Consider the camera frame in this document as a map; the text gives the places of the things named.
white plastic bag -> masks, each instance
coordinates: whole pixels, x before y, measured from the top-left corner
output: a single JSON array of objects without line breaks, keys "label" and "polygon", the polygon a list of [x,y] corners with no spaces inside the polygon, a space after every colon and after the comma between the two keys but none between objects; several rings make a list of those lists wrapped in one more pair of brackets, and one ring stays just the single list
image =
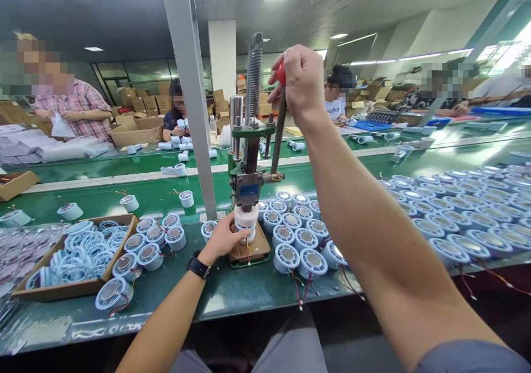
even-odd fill
[{"label": "white plastic bag", "polygon": [[64,120],[57,112],[54,113],[54,118],[51,120],[54,127],[51,129],[51,135],[62,138],[74,138],[75,135],[70,128],[67,120]]}]

gray shirt sleeve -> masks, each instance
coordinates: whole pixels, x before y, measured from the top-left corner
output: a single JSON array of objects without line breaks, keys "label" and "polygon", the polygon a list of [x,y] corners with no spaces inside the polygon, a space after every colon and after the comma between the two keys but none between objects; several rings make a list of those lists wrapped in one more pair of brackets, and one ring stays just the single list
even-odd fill
[{"label": "gray shirt sleeve", "polygon": [[415,373],[531,373],[531,365],[510,348],[478,340],[436,346]]}]

red handle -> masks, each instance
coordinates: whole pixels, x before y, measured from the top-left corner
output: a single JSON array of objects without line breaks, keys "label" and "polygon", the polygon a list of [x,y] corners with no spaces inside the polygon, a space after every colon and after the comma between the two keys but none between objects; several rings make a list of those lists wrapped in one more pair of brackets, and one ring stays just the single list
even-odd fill
[{"label": "red handle", "polygon": [[284,69],[284,61],[280,62],[277,69],[277,80],[282,86],[286,86],[286,70]]}]

metal pole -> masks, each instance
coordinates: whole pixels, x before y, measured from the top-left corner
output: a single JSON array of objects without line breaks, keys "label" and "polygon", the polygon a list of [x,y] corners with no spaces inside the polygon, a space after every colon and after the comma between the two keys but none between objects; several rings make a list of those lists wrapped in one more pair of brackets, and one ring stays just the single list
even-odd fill
[{"label": "metal pole", "polygon": [[438,97],[433,101],[430,108],[420,120],[419,126],[425,126],[433,117],[435,112],[440,109],[444,101],[450,97],[457,89],[459,85],[463,83],[465,74],[471,70],[473,64],[477,61],[477,58],[481,55],[483,50],[491,45],[494,37],[503,29],[507,24],[509,19],[512,17],[514,12],[527,0],[509,0],[502,11],[498,14],[496,19],[492,22],[489,28],[485,31],[483,36],[479,39],[474,50],[468,55],[468,57],[463,62],[463,70],[459,70],[456,76],[452,77],[450,82],[447,85],[447,88],[442,92],[442,96]]},{"label": "metal pole", "polygon": [[163,0],[170,28],[171,43],[179,78],[183,87],[186,112],[190,122],[190,133],[194,143],[194,157],[206,216],[217,220],[216,198],[210,167],[210,132],[208,130],[205,90],[199,32],[194,0]]}]

spring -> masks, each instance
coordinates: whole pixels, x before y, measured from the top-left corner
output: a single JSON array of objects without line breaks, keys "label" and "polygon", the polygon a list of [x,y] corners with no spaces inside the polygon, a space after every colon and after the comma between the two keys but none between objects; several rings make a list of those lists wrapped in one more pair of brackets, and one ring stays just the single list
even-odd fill
[{"label": "spring", "polygon": [[247,101],[245,124],[259,114],[259,93],[262,77],[263,35],[254,33],[249,42],[249,66],[247,68]]}]

